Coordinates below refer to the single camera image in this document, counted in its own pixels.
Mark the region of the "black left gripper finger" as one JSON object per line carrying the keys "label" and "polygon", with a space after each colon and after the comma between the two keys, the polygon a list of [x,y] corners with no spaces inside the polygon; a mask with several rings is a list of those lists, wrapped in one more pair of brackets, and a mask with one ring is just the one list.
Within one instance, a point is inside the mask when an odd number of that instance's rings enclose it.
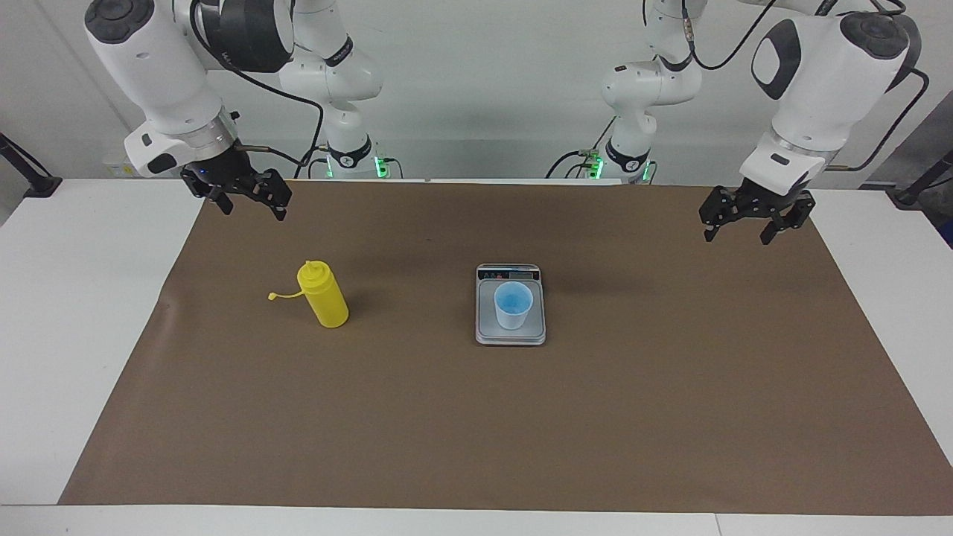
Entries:
{"label": "black left gripper finger", "polygon": [[715,240],[721,227],[734,223],[734,197],[727,188],[713,188],[698,209],[700,221],[704,224],[704,239]]}
{"label": "black left gripper finger", "polygon": [[797,196],[770,203],[766,210],[768,223],[760,233],[760,242],[769,245],[774,238],[789,229],[800,229],[815,206],[813,194],[800,192]]}

